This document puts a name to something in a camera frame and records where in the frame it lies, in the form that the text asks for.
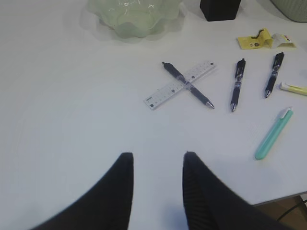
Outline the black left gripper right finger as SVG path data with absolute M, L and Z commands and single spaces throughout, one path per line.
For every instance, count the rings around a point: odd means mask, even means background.
M 287 230 L 229 189 L 195 152 L 183 160 L 182 192 L 190 230 Z

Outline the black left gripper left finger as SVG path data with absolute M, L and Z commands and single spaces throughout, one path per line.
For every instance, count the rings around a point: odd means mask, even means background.
M 84 195 L 36 230 L 126 230 L 133 201 L 133 154 L 125 152 Z

